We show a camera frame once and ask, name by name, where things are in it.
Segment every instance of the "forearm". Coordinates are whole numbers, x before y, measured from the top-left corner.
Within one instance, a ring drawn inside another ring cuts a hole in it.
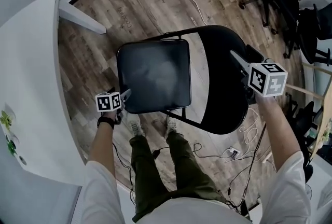
[[[274,98],[257,98],[269,133],[274,164],[277,170],[294,153],[300,151],[295,134]]]
[[[96,161],[104,165],[115,177],[113,129],[108,123],[100,123],[92,143],[89,161]]]

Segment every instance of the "white t-shirt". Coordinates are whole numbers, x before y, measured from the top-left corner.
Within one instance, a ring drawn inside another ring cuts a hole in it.
[[[292,155],[270,180],[261,196],[261,224],[305,224],[310,221],[310,201],[305,191],[303,155]],[[101,164],[86,165],[86,182],[82,188],[81,224],[125,224],[114,176]],[[250,224],[228,206],[194,198],[170,199],[141,218],[138,224]]]

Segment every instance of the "wooden table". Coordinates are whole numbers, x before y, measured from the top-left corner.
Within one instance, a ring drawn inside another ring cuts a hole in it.
[[[296,87],[296,86],[293,86],[293,85],[290,85],[290,84],[286,84],[286,86],[291,88],[291,89],[298,90],[300,92],[303,92],[303,93],[308,94],[308,95],[312,95],[312,96],[322,100],[323,116],[322,116],[322,121],[319,124],[316,143],[315,143],[315,146],[314,146],[312,154],[311,154],[311,159],[312,159],[314,157],[314,155],[317,153],[317,151],[319,150],[319,143],[322,140],[322,137],[325,133],[325,130],[326,130],[326,127],[329,123],[330,118],[332,118],[332,72],[330,72],[328,70],[325,70],[325,69],[322,69],[322,68],[319,68],[319,67],[316,67],[316,66],[313,66],[313,65],[310,65],[310,64],[307,64],[307,63],[303,63],[303,66],[306,66],[306,67],[324,72],[324,73],[329,74],[331,76],[330,81],[327,85],[326,91],[325,91],[323,96],[321,96],[319,94],[316,94],[314,92],[308,91],[308,90],[303,89],[303,88],[299,88],[299,87]]]
[[[61,0],[36,0],[23,8],[0,27],[0,110],[16,116],[11,131],[19,140],[15,157],[23,169],[81,185],[85,159],[62,89],[59,16],[106,33],[105,26]]]

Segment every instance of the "person's left arm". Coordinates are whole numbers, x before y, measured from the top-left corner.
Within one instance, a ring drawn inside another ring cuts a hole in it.
[[[104,117],[115,118],[114,113]],[[101,122],[94,138],[81,194],[82,224],[125,224],[115,179],[113,129]]]

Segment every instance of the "shirt sleeve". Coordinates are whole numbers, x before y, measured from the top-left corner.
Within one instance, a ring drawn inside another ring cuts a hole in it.
[[[81,224],[125,224],[115,177],[96,161],[86,164],[82,198]]]
[[[282,165],[261,196],[263,216],[260,224],[307,224],[311,207],[306,194],[303,154],[293,154]]]

